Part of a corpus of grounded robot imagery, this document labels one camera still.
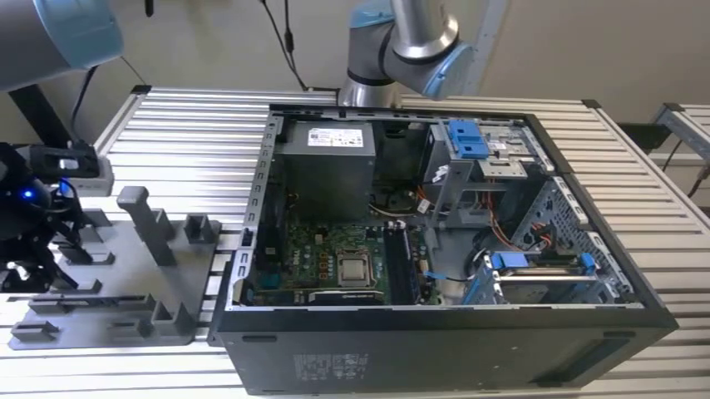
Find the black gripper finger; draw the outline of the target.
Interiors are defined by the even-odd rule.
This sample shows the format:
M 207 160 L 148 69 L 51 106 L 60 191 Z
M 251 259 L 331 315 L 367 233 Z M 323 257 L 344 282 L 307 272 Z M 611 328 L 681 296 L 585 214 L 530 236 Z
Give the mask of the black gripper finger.
M 80 208 L 44 210 L 44 223 L 53 230 L 52 243 L 57 246 L 68 263 L 84 264 L 84 248 L 80 230 L 84 228 L 84 215 Z
M 77 282 L 55 261 L 48 243 L 36 236 L 1 241 L 1 291 L 47 292 L 51 287 L 75 289 Z

